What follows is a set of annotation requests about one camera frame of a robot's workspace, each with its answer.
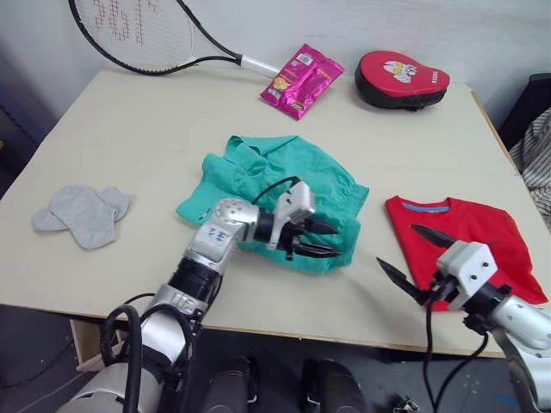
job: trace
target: table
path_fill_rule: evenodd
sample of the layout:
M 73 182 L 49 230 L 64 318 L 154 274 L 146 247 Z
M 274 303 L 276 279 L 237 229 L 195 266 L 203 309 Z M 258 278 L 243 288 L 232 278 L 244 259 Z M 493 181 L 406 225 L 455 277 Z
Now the table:
M 453 196 L 507 210 L 550 295 L 551 237 L 467 85 L 451 85 L 434 107 L 392 111 L 363 103 L 353 78 L 342 76 L 296 121 L 261 101 L 265 84 L 240 70 L 193 68 L 168 77 L 101 71 L 0 201 L 0 302 L 105 317 L 124 299 L 155 292 L 195 232 L 174 211 L 201 179 L 205 155 L 222 154 L 233 134 L 299 134 L 370 193 L 352 265 L 303 274 L 239 251 L 204 320 L 208 328 L 424 350 L 424 310 L 375 260 L 407 270 L 383 205 L 395 194 L 419 202 Z M 31 215 L 73 183 L 114 185 L 132 196 L 115 243 L 86 251 L 68 232 L 33 233 Z M 478 347 L 480 337 L 462 317 L 434 316 L 435 351 Z M 485 354 L 500 354 L 493 340 Z

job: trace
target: floor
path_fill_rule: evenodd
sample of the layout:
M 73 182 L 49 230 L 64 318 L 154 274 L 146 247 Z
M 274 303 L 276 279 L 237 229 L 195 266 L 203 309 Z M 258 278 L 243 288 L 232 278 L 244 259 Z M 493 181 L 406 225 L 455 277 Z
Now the floor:
M 35 376 L 22 385 L 0 390 L 0 413 L 19 413 L 34 400 L 59 388 L 26 413 L 54 412 L 92 377 L 78 376 L 71 329 L 66 317 L 0 305 L 0 387 Z M 373 413 L 392 412 L 396 396 L 409 396 L 430 412 L 421 376 L 419 354 L 315 342 L 276 336 L 260 336 L 205 330 L 198 345 L 193 378 L 194 395 L 187 412 L 197 412 L 208 378 L 216 367 L 234 355 L 254 355 L 261 369 L 262 413 L 300 412 L 300 373 L 309 357 L 331 358 L 344 364 L 359 381 Z M 457 360 L 436 360 L 430 370 L 435 383 L 441 383 Z M 504 360 L 478 359 L 452 383 L 441 412 L 503 412 L 520 410 L 509 383 Z

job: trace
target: red t-shirt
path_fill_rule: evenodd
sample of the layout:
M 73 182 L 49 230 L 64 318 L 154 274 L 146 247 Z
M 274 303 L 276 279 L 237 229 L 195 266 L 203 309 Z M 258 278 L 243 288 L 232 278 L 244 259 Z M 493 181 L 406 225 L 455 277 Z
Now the red t-shirt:
M 386 206 L 418 287 L 429 288 L 437 271 L 436 260 L 444 249 L 424 239 L 411 228 L 412 224 L 429 226 L 461 241 L 486 243 L 498 265 L 498 272 L 490 279 L 494 286 L 507 284 L 513 294 L 531 304 L 547 302 L 531 273 L 528 248 L 506 211 L 454 198 L 418 204 L 395 196 L 387 200 Z M 448 310 L 448 303 L 438 302 L 434 309 Z

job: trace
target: snack wrapper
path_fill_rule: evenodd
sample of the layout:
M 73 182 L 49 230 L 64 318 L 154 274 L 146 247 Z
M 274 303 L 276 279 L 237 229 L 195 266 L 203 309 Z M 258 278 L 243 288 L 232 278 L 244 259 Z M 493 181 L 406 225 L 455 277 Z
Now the snack wrapper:
M 305 44 L 260 96 L 298 120 L 343 71 L 339 63 Z

